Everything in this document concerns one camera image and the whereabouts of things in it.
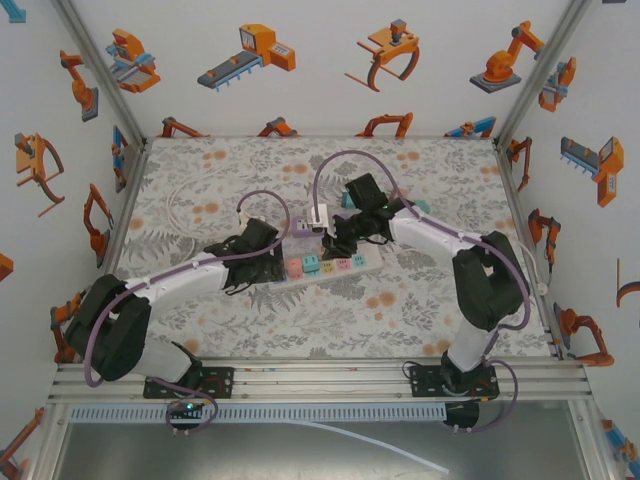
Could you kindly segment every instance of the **power strip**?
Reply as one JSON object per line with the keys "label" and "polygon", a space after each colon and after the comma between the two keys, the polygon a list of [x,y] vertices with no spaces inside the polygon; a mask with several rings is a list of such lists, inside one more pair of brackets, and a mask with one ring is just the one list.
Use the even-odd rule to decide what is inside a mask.
{"label": "power strip", "polygon": [[289,273],[285,273],[286,279],[282,282],[269,283],[272,292],[281,292],[291,288],[306,287],[315,283],[330,282],[339,278],[362,275],[363,273],[375,273],[382,270],[384,260],[380,255],[377,245],[370,243],[358,244],[358,253],[352,258],[337,258],[334,260],[323,260],[320,262],[320,269],[314,272],[303,273],[301,278],[292,279]]}

